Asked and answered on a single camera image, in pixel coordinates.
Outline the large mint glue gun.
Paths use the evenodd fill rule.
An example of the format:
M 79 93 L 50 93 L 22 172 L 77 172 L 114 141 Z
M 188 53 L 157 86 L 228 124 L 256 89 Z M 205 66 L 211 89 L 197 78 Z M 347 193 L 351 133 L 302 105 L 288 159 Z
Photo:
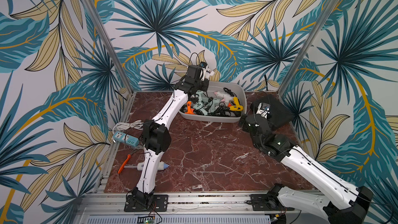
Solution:
M 216 108 L 219 106 L 220 102 L 221 102 L 220 98 L 210 97 L 208 99 L 208 104 L 205 106 L 207 112 L 209 114 L 213 113 L 216 110 Z

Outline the yellow black glue gun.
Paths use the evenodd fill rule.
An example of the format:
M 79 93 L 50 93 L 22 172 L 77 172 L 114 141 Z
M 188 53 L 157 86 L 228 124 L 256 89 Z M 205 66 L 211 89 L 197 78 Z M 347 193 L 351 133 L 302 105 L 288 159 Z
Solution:
M 234 112 L 241 112 L 244 107 L 240 104 L 239 99 L 235 96 L 231 103 L 229 103 L 229 110 Z

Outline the white pink glue gun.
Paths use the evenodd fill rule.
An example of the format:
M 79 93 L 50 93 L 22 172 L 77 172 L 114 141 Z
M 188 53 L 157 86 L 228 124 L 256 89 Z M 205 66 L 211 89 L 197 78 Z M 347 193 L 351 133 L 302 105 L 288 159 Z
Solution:
M 229 93 L 226 92 L 214 91 L 214 95 L 218 98 L 221 98 L 221 101 L 226 103 L 230 103 L 234 99 L 234 96 L 231 96 Z

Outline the orange black glue gun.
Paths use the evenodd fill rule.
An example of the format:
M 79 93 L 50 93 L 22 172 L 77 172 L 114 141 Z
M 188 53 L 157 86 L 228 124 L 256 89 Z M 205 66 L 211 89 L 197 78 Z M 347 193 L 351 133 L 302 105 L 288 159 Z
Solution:
M 188 101 L 188 102 L 187 102 L 187 111 L 186 111 L 186 114 L 195 115 L 192 101 Z

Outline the mint green glue gun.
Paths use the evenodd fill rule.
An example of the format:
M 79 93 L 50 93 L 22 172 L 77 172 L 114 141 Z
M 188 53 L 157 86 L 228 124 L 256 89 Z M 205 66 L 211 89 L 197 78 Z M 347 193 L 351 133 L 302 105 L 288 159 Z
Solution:
M 206 96 L 206 93 L 204 91 L 198 90 L 194 96 L 196 99 L 198 99 L 199 102 L 208 102 L 208 97 Z

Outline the large white blue glue gun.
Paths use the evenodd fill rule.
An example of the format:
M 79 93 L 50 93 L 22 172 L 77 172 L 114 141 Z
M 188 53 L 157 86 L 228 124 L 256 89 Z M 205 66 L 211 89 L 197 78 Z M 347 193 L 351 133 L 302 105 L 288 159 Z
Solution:
M 138 171 L 142 171 L 143 168 L 144 168 L 144 164 L 145 164 L 144 162 L 140 162 L 137 165 L 125 165 L 124 168 L 125 169 L 137 169 Z M 168 164 L 166 164 L 163 161 L 161 161 L 158 164 L 158 171 L 163 171 L 163 170 L 167 169 L 168 167 L 169 167 Z

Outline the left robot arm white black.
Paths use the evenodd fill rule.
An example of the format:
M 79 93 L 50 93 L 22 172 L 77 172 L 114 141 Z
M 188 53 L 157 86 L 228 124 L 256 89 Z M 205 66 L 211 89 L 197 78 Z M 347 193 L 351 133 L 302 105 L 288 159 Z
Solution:
M 155 177 L 163 154 L 168 150 L 172 138 L 169 127 L 180 109 L 198 90 L 208 89 L 208 79 L 184 78 L 180 80 L 171 97 L 152 119 L 143 125 L 142 138 L 144 142 L 144 167 L 136 187 L 127 196 L 126 202 L 136 209 L 152 208 L 155 189 Z

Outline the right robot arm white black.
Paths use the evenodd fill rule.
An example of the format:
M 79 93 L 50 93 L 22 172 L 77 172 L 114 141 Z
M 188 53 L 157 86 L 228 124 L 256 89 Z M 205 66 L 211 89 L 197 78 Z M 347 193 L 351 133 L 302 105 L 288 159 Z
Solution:
M 242 115 L 238 125 L 250 134 L 256 149 L 289 167 L 310 182 L 321 194 L 313 195 L 275 184 L 251 204 L 264 204 L 272 210 L 294 208 L 327 220 L 331 224 L 361 224 L 368 213 L 373 192 L 357 187 L 330 172 L 300 146 L 283 134 L 273 134 L 261 115 Z

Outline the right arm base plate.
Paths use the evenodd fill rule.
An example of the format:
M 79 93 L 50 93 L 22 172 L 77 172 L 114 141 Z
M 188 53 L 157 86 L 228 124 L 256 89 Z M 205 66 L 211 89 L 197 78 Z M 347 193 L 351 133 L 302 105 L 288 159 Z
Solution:
M 252 206 L 253 211 L 280 211 L 284 213 L 295 210 L 295 208 L 282 205 L 277 197 L 272 194 L 252 194 L 246 203 Z

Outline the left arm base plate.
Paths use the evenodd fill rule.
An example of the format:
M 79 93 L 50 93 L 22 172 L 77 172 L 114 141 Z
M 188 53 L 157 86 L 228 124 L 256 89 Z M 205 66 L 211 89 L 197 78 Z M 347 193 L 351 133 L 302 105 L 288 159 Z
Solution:
M 142 196 L 128 195 L 124 206 L 125 212 L 166 212 L 168 207 L 168 195 L 153 195 L 149 198 Z

